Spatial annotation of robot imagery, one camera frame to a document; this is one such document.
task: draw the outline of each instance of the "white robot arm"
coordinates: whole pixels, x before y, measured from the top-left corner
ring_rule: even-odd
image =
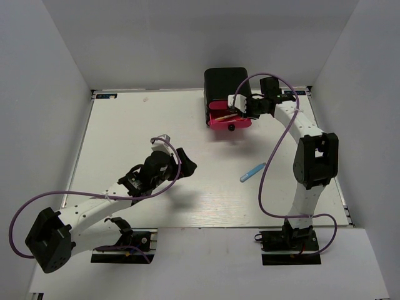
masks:
[[[169,143],[169,136],[159,138]],[[152,141],[152,153],[144,164],[133,167],[105,190],[102,193],[104,199],[89,198],[81,204],[56,212],[50,207],[41,211],[25,243],[42,270],[45,273],[54,272],[71,256],[104,245],[113,245],[115,248],[137,246],[138,239],[141,241],[144,233],[134,232],[128,222],[110,216],[148,198],[164,181],[191,176],[197,165],[182,148],[176,149],[176,154],[180,167],[164,142]],[[142,245],[147,250],[143,251],[149,250],[150,240],[149,233],[146,245]]]
[[[228,107],[244,118],[258,119],[271,114],[287,128],[298,110],[293,95],[282,94],[278,80],[267,77],[260,80],[261,95],[228,97]],[[318,199],[330,180],[338,173],[338,137],[315,126],[302,111],[297,112],[289,133],[297,143],[293,163],[297,188],[288,216],[313,216]],[[296,248],[313,238],[311,217],[287,218],[282,235],[288,248]]]

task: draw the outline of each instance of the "gray wall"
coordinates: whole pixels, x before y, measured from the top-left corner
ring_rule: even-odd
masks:
[[[312,84],[358,0],[44,0],[92,89],[200,88],[244,66]]]
[[[400,2],[360,0],[313,88],[339,136],[339,178],[391,299],[400,299]]]
[[[42,1],[0,1],[0,299],[24,299],[34,267],[8,245],[11,217],[30,197],[66,187],[90,95]],[[23,252],[38,211],[57,200],[22,213],[14,236]]]

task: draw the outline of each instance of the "white tabletop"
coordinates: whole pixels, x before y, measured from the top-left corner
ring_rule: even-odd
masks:
[[[374,251],[363,229],[339,229],[316,266],[263,266],[257,229],[178,229],[158,232],[147,264],[91,264],[73,256],[51,274],[40,267],[30,291],[45,300],[373,300],[387,298]],[[332,229],[317,228],[320,245]]]
[[[301,109],[314,120],[307,96]],[[168,134],[198,168],[163,195],[118,212],[135,228],[281,226],[258,207],[261,172],[239,178],[267,160],[284,127],[261,116],[251,127],[213,131],[205,124],[203,91],[119,92],[116,99],[94,100],[71,190],[100,193],[151,154],[151,137]],[[271,164],[263,190],[264,207],[276,214],[291,208],[296,180],[292,165],[296,143],[288,135]],[[82,201],[69,196],[67,206]],[[334,181],[324,190],[316,213],[332,214],[348,225]],[[332,225],[328,218],[315,225]]]

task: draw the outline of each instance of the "blue marker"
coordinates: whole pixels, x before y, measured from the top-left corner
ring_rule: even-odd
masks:
[[[244,181],[248,180],[250,177],[252,177],[253,175],[257,174],[259,171],[261,171],[262,169],[264,169],[266,165],[266,162],[263,162],[262,164],[259,164],[258,166],[256,166],[254,169],[250,170],[249,172],[247,172],[245,175],[243,175],[242,177],[240,177],[240,182],[243,183]]]

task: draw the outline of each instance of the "blue object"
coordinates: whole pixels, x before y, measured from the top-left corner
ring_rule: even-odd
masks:
[[[135,252],[135,249],[131,249],[129,253],[130,253],[130,254],[133,254],[133,252]]]
[[[243,175],[242,177],[240,177],[240,182],[243,183],[244,181],[248,180],[250,177],[252,177],[253,175],[257,174],[259,171],[261,171],[262,169],[264,169],[266,165],[266,162],[259,164],[258,166],[256,166],[254,169],[250,170],[249,172],[247,172],[245,175]]]

